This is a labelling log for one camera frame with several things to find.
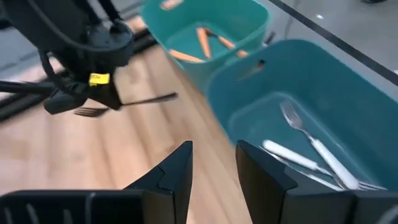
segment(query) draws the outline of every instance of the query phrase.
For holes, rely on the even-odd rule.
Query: light wood surface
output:
[[[142,27],[142,21],[130,21]],[[204,97],[160,46],[134,56],[116,83],[123,102],[176,91],[179,99],[101,118],[32,109],[0,124],[0,194],[19,189],[121,189],[193,141],[190,224],[251,223],[234,149]],[[93,101],[87,105],[97,106]]]

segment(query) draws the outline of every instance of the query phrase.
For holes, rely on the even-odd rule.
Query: silver fork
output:
[[[361,189],[358,180],[348,171],[348,169],[326,148],[325,145],[323,145],[321,141],[311,136],[311,134],[304,129],[304,123],[300,116],[296,113],[291,102],[282,102],[280,104],[280,108],[288,124],[292,128],[297,129],[306,135],[308,140],[310,140],[311,145],[315,148],[315,150],[317,150],[319,155],[322,156],[322,158],[330,166],[342,183],[351,190]]]
[[[141,104],[145,104],[145,103],[161,103],[161,102],[174,100],[177,97],[178,97],[177,93],[169,93],[167,95],[158,96],[156,98],[135,101],[135,102],[132,102],[132,103],[125,103],[122,106],[141,105]],[[79,115],[79,116],[86,116],[86,117],[89,117],[89,118],[98,118],[98,117],[104,115],[109,110],[111,110],[111,108],[87,108],[87,107],[82,107],[82,108],[76,109],[73,113],[75,115]]]

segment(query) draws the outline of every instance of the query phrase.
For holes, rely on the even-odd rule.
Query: bin handle cutout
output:
[[[164,0],[160,4],[160,8],[163,10],[171,10],[179,6],[181,3],[183,3],[183,0]]]
[[[261,59],[258,61],[258,63],[250,68],[249,70],[245,70],[241,72],[237,77],[236,81],[241,81],[250,77],[253,77],[254,75],[258,74],[262,69],[264,69],[264,66],[266,64],[266,61]]]

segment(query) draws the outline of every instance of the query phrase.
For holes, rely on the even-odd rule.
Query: blue plastic bin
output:
[[[234,144],[270,139],[327,167],[284,119],[280,102],[290,100],[306,130],[358,179],[398,190],[397,102],[315,44],[270,45],[214,74],[206,97]]]
[[[210,75],[222,67],[238,49],[251,52],[264,40],[269,14],[254,0],[184,0],[171,10],[161,8],[162,0],[147,1],[141,16],[149,31],[166,51],[170,49],[205,60],[191,63],[173,60],[191,82],[203,91]],[[217,38],[209,37],[212,58],[206,59],[197,37],[197,27],[208,27],[215,34],[234,42],[226,48]]]

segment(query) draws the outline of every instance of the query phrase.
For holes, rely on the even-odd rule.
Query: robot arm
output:
[[[88,98],[114,110],[122,106],[113,76],[133,55],[134,35],[110,0],[99,3],[112,23],[109,28],[86,0],[0,0],[2,14],[38,48],[42,66],[56,87],[44,103],[51,114],[75,109]],[[49,54],[63,65],[66,77],[55,74]],[[90,86],[92,73],[106,74],[109,83]],[[10,90],[7,87],[0,91]],[[48,91],[48,87],[25,87],[31,93]]]

